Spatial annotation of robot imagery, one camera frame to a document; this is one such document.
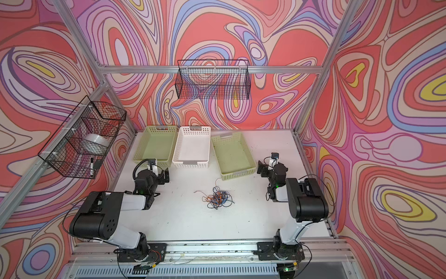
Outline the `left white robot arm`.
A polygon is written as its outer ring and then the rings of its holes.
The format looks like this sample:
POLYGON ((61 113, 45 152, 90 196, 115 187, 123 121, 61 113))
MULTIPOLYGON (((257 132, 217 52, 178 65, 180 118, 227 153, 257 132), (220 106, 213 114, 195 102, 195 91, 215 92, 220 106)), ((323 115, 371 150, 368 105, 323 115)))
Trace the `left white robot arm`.
POLYGON ((149 244, 146 235, 126 227, 120 221, 123 212, 149 210, 160 194, 158 186, 170 182, 167 167, 155 159, 140 161, 132 172, 133 191, 94 191, 80 206, 68 233, 77 238, 102 241, 116 247, 118 263, 147 264, 149 268, 164 261, 166 244, 149 244))

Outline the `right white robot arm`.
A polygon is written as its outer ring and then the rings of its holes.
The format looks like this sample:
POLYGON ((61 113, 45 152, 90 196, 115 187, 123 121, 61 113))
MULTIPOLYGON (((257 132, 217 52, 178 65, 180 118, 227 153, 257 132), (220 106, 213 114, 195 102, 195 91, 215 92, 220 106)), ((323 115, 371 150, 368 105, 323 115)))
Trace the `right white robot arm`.
POLYGON ((279 162, 279 154, 272 153, 266 160, 258 161, 257 173, 268 179, 266 200, 286 203, 290 217, 276 231, 272 241, 258 242, 255 254, 261 261, 304 259, 301 238, 311 225, 329 217, 329 205, 317 179, 304 176, 288 178, 288 168, 279 162))

